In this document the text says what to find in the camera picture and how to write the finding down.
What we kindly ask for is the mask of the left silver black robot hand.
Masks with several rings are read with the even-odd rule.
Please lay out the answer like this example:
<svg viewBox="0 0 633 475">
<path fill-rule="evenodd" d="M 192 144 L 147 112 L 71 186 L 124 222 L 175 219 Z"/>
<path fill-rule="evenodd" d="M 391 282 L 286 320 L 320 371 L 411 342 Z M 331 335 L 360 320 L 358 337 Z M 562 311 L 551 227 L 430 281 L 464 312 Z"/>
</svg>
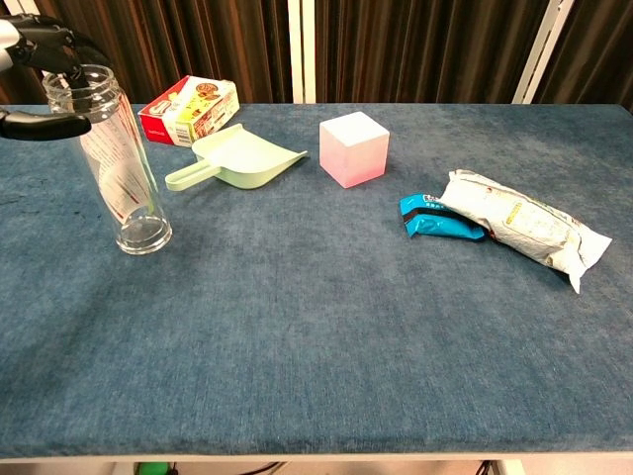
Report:
<svg viewBox="0 0 633 475">
<path fill-rule="evenodd" d="M 111 67 L 105 53 L 86 35 L 76 33 L 57 19 L 34 14 L 1 18 L 1 69 L 15 64 L 59 74 L 71 89 L 88 87 L 85 68 Z M 1 136 L 31 142 L 56 141 L 82 136 L 92 126 L 82 104 L 76 113 L 35 115 L 1 111 Z"/>
</svg>

